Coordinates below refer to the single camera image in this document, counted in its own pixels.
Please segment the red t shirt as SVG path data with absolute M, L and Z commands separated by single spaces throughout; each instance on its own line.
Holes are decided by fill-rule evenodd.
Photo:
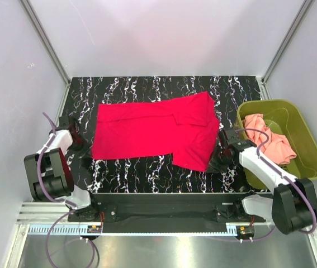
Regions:
M 95 160 L 158 155 L 173 164 L 206 171 L 220 122 L 208 92 L 156 103 L 100 104 L 92 146 Z

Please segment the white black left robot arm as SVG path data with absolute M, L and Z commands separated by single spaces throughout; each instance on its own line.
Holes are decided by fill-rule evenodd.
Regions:
M 74 183 L 65 155 L 68 150 L 81 150 L 85 141 L 79 133 L 77 119 L 59 117 L 59 124 L 49 121 L 49 139 L 34 154 L 25 156 L 23 163 L 34 201 L 63 203 L 79 218 L 94 221 L 100 207 L 93 194 Z

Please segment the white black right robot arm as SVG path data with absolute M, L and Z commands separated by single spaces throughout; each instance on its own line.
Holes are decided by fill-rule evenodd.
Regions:
M 258 216 L 272 222 L 283 234 L 313 233 L 317 228 L 317 197 L 313 182 L 296 176 L 270 160 L 253 141 L 242 140 L 238 130 L 220 130 L 220 145 L 210 156 L 207 173 L 222 173 L 241 165 L 253 173 L 272 193 L 271 198 L 248 193 L 233 204 L 239 221 Z

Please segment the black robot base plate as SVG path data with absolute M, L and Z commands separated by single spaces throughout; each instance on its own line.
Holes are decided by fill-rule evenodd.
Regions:
M 101 193 L 94 194 L 103 232 L 119 235 L 216 235 L 229 224 L 263 223 L 258 216 L 235 216 L 233 204 L 243 193 Z M 69 216 L 71 222 L 99 222 Z

